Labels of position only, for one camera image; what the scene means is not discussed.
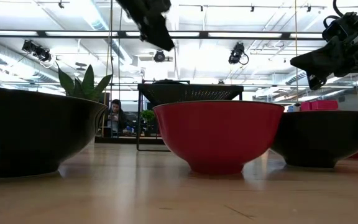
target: person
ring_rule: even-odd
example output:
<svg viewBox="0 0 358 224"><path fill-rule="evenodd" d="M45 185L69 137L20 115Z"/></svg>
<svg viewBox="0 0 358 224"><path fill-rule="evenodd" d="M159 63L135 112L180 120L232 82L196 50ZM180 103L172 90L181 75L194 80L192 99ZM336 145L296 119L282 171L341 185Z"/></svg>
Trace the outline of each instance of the person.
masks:
<svg viewBox="0 0 358 224"><path fill-rule="evenodd" d="M120 100L115 99L111 102L109 119L108 127L111 127L113 137L114 134L118 136L126 128L126 116L121 108Z"/></svg>

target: desk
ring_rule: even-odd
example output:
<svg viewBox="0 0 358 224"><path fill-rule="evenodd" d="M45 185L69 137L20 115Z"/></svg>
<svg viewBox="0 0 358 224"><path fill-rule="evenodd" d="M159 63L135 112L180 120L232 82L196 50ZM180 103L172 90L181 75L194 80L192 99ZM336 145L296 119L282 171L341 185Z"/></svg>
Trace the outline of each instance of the desk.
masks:
<svg viewBox="0 0 358 224"><path fill-rule="evenodd" d="M186 85L186 84L138 84L139 100L137 107L137 143L138 151L140 138L140 112L142 111L142 96L145 96L153 106L166 103L200 100L232 100L236 96L242 100L243 86L237 85Z"/></svg>
<svg viewBox="0 0 358 224"><path fill-rule="evenodd" d="M95 144L59 172L0 180L0 223L358 223L353 160L335 171L304 171L271 152L242 175L207 177L169 152Z"/></svg>

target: plant leaf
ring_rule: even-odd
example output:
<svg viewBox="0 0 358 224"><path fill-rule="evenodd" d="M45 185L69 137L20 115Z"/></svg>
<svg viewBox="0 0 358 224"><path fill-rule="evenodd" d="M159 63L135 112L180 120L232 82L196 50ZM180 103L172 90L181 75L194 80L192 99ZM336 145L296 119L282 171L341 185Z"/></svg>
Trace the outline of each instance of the plant leaf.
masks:
<svg viewBox="0 0 358 224"><path fill-rule="evenodd" d="M58 69L59 81L61 86L66 90L66 95L71 96L74 92L74 83L73 79L70 78L65 72L60 68Z"/></svg>
<svg viewBox="0 0 358 224"><path fill-rule="evenodd" d="M90 100L98 101L103 90L109 85L112 75L106 75L100 80L98 86L93 90L93 94Z"/></svg>
<svg viewBox="0 0 358 224"><path fill-rule="evenodd" d="M86 69L84 80L82 81L82 90L86 96L91 96L94 90L94 73L92 65Z"/></svg>
<svg viewBox="0 0 358 224"><path fill-rule="evenodd" d="M72 96L77 97L77 98L85 98L84 91L82 90L81 81L79 79L75 78L74 82L75 82L75 86L74 86L74 91L73 91Z"/></svg>

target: black bowl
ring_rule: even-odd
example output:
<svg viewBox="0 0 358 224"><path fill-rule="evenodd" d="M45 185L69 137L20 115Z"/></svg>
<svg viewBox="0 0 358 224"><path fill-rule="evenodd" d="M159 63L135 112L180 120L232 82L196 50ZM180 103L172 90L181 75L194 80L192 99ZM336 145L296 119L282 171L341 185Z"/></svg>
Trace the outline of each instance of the black bowl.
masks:
<svg viewBox="0 0 358 224"><path fill-rule="evenodd" d="M56 171L93 138L106 106L0 88L0 177Z"/></svg>
<svg viewBox="0 0 358 224"><path fill-rule="evenodd" d="M288 165L332 168L358 152L358 111L284 113L271 149Z"/></svg>

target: wooden table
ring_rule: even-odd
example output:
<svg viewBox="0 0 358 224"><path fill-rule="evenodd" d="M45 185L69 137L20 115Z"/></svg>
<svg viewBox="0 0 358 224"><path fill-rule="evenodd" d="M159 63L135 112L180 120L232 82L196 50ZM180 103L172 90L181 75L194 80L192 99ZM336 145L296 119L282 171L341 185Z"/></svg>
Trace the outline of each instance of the wooden table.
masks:
<svg viewBox="0 0 358 224"><path fill-rule="evenodd" d="M169 152L95 144L59 173L0 180L0 223L358 223L358 161L304 170L266 153L206 177Z"/></svg>

